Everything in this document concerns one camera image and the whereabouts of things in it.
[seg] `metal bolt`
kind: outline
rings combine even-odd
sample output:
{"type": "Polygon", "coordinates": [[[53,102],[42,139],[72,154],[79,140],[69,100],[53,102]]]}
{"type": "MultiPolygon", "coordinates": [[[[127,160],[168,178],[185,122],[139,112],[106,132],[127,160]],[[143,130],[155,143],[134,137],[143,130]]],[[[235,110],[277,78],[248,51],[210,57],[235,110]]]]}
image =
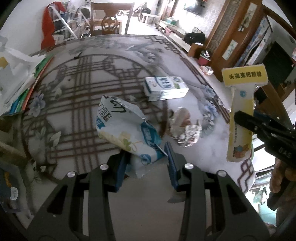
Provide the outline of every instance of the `metal bolt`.
{"type": "Polygon", "coordinates": [[[109,166],[107,164],[102,164],[100,166],[100,169],[103,170],[103,171],[107,170],[108,168],[109,168],[109,166]]]}
{"type": "Polygon", "coordinates": [[[218,171],[218,175],[219,175],[220,177],[226,177],[227,172],[225,172],[224,170],[220,170],[220,171],[218,171]]]}
{"type": "Polygon", "coordinates": [[[68,177],[74,177],[76,175],[76,173],[74,171],[70,171],[67,173],[68,177]]]}
{"type": "Polygon", "coordinates": [[[194,165],[191,164],[191,163],[186,163],[186,164],[184,165],[184,167],[185,167],[186,169],[192,169],[192,168],[194,167],[194,165]]]}

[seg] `black bag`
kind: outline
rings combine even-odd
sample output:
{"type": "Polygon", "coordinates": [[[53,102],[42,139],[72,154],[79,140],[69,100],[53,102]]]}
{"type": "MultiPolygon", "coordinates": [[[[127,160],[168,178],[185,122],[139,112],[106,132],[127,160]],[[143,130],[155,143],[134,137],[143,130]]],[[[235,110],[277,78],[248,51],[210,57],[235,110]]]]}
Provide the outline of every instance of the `black bag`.
{"type": "Polygon", "coordinates": [[[205,43],[204,33],[189,33],[184,36],[185,43],[192,45],[193,43],[205,43]]]}

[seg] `crumpled foil wrapper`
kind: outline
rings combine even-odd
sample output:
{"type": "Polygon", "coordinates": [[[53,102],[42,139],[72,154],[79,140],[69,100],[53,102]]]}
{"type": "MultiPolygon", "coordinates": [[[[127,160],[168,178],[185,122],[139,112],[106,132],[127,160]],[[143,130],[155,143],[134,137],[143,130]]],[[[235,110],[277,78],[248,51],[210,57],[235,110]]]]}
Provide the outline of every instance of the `crumpled foil wrapper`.
{"type": "Polygon", "coordinates": [[[199,139],[202,126],[199,120],[195,125],[191,124],[190,113],[180,107],[176,112],[171,113],[169,119],[171,136],[177,140],[181,147],[192,146],[199,139]]]}

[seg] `red garment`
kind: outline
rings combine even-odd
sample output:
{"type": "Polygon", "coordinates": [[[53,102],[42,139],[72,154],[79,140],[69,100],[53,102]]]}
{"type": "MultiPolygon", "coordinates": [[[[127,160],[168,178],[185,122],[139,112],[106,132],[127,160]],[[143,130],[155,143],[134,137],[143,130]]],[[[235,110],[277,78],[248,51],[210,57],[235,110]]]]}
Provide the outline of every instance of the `red garment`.
{"type": "MultiPolygon", "coordinates": [[[[61,2],[53,2],[51,4],[56,5],[55,7],[58,12],[66,11],[66,9],[64,8],[61,2]]],[[[42,40],[42,43],[41,43],[41,49],[54,46],[54,38],[52,37],[54,33],[54,24],[52,22],[52,18],[49,15],[48,6],[44,10],[43,19],[42,19],[42,31],[44,34],[44,39],[42,40]]]]}

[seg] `white milk box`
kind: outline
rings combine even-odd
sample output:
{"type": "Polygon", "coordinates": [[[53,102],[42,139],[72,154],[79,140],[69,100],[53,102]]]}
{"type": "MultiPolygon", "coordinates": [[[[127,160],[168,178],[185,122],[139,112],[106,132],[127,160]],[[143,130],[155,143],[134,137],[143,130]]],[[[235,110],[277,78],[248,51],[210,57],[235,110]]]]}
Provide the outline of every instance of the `white milk box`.
{"type": "Polygon", "coordinates": [[[183,98],[188,92],[188,87],[181,77],[147,77],[144,92],[148,96],[148,101],[183,98]]]}

